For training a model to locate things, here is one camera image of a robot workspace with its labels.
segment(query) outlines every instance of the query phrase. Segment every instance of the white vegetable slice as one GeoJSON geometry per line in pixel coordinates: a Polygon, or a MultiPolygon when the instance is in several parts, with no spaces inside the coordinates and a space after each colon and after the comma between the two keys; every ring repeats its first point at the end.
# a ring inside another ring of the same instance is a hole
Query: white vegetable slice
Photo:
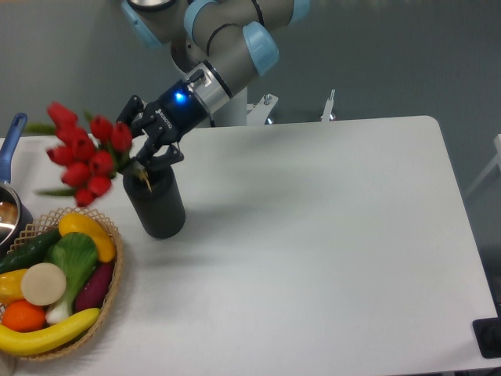
{"type": "Polygon", "coordinates": [[[48,306],[61,298],[66,290],[66,276],[49,262],[33,265],[21,280],[21,291],[29,303],[48,306]]]}

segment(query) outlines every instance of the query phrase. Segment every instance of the red tulip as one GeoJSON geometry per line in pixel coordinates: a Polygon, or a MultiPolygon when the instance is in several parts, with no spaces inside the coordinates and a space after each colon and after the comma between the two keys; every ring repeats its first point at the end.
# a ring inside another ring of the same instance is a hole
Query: red tulip
{"type": "Polygon", "coordinates": [[[104,116],[97,115],[91,121],[91,133],[102,143],[106,142],[111,137],[113,124],[104,116]]]}
{"type": "Polygon", "coordinates": [[[94,194],[86,188],[80,188],[75,193],[75,200],[79,208],[89,206],[92,202],[94,202],[95,199],[96,196],[94,196],[94,194]]]}
{"type": "Polygon", "coordinates": [[[47,149],[46,153],[52,162],[61,166],[69,166],[75,161],[72,149],[66,145],[59,145],[52,149],[47,149]]]}
{"type": "Polygon", "coordinates": [[[68,146],[71,146],[78,136],[88,137],[87,131],[76,125],[73,128],[60,128],[56,130],[56,137],[68,146]]]}
{"type": "Polygon", "coordinates": [[[99,150],[88,161],[88,166],[93,175],[108,176],[114,171],[113,158],[105,150],[99,150]]]}
{"type": "Polygon", "coordinates": [[[131,130],[124,123],[116,123],[111,132],[111,146],[119,153],[124,153],[132,147],[131,130]]]}
{"type": "Polygon", "coordinates": [[[111,180],[106,176],[93,176],[87,183],[87,189],[96,197],[101,197],[111,188],[111,180]]]}
{"type": "Polygon", "coordinates": [[[61,103],[52,102],[47,107],[47,114],[54,121],[57,129],[73,128],[77,124],[78,116],[61,103]]]}
{"type": "Polygon", "coordinates": [[[61,176],[61,181],[68,186],[83,186],[91,177],[90,168],[83,162],[74,162],[61,176]]]}
{"type": "Polygon", "coordinates": [[[88,161],[92,155],[96,152],[96,145],[93,141],[85,134],[76,136],[71,144],[71,149],[73,150],[73,156],[79,161],[88,161]]]}

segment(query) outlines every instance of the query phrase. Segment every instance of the blue led light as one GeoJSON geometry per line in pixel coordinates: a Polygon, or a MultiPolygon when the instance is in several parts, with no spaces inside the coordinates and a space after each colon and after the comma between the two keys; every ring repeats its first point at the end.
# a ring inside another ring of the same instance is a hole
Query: blue led light
{"type": "Polygon", "coordinates": [[[186,102],[186,96],[181,92],[175,93],[174,97],[175,97],[175,101],[179,104],[183,104],[186,102]]]}

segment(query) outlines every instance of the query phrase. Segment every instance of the wicker basket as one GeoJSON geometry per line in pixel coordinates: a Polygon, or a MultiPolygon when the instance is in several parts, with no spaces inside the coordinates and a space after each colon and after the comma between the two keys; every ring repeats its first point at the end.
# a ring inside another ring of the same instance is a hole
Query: wicker basket
{"type": "MultiPolygon", "coordinates": [[[[75,349],[78,349],[97,332],[101,324],[106,319],[106,316],[110,311],[110,307],[113,303],[113,300],[115,299],[115,296],[118,293],[118,285],[120,284],[122,270],[124,268],[124,246],[122,243],[120,233],[118,232],[118,228],[109,218],[107,218],[105,215],[101,214],[95,209],[89,210],[80,208],[59,208],[56,211],[51,211],[46,215],[42,215],[39,219],[34,220],[33,223],[26,226],[26,229],[23,230],[20,236],[15,240],[9,252],[15,252],[16,249],[21,244],[26,243],[32,237],[36,237],[40,233],[44,233],[45,231],[57,227],[59,220],[65,214],[75,211],[87,215],[88,217],[93,218],[95,221],[97,221],[112,237],[115,247],[117,249],[117,257],[115,260],[113,279],[111,280],[108,294],[106,295],[103,306],[101,307],[101,313],[99,314],[99,318],[97,319],[96,323],[92,325],[92,327],[88,329],[87,332],[83,334],[83,336],[81,335],[80,337],[78,337],[78,340],[67,343],[56,349],[38,355],[18,356],[19,359],[38,360],[38,361],[52,360],[55,358],[59,358],[61,356],[65,356],[66,354],[73,352],[75,349]]],[[[0,319],[2,318],[4,310],[5,307],[0,305],[0,319]]]]}

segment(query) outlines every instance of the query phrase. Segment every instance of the gray wall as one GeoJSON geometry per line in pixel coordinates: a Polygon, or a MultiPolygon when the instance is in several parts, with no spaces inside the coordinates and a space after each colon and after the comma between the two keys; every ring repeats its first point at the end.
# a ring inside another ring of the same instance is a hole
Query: gray wall
{"type": "MultiPolygon", "coordinates": [[[[312,0],[307,20],[274,33],[280,62],[249,99],[277,95],[278,122],[316,120],[332,88],[340,119],[433,116],[464,190],[501,133],[500,21],[496,0],[312,0]]],[[[53,99],[114,118],[132,93],[155,99],[178,79],[168,49],[144,49],[117,0],[1,3],[0,48],[0,136],[17,111],[48,120],[53,99]]],[[[495,178],[466,206],[501,274],[495,178]]]]}

